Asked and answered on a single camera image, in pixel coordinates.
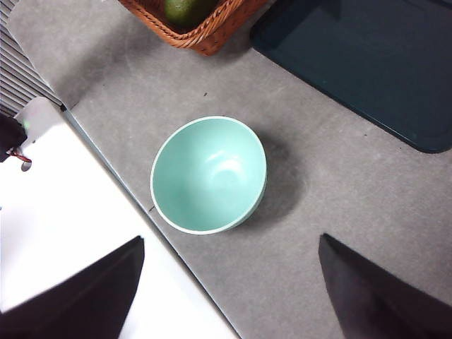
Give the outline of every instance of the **mint green bowl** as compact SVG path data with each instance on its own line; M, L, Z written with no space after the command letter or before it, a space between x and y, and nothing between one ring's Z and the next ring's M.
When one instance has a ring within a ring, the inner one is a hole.
M150 191L159 214L192 234L245 221L261 201L266 156L257 135L228 117L205 117L175 131L154 160Z

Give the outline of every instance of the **black object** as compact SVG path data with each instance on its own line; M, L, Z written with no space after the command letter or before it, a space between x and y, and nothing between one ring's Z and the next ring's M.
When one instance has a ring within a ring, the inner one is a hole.
M13 117L0 114L0 162L5 161L10 149L19 147L27 140L27 134L21 124Z
M452 5L278 0L255 49L422 152L452 147Z
M1 314L0 338L118 338L143 260L143 239L136 237L62 284Z
M319 257L347 339L451 339L452 307L404 283L328 234Z

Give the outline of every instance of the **striped fabric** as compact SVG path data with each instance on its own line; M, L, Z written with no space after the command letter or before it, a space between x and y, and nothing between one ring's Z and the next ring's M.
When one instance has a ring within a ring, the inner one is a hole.
M0 113L11 116L34 97L48 97L61 104L6 29L9 13L18 1L0 0Z

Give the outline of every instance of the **gray floor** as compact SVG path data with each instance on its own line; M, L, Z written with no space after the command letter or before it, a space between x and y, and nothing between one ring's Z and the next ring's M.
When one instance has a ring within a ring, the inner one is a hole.
M268 188L250 220L193 236L150 212L243 338L342 338L322 232L452 304L452 152L419 153L276 66L250 49L251 24L210 58L165 45L115 1L22 1L10 29L144 210L176 128L224 114L257 132Z

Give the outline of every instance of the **red string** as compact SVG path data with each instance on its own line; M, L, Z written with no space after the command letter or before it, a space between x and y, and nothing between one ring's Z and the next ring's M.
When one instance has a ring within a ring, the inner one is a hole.
M22 160L23 162L31 162L30 159L28 159L27 157L21 155L16 149L13 149L11 151L11 153L9 153L9 155L12 155L13 157L16 157L16 158Z

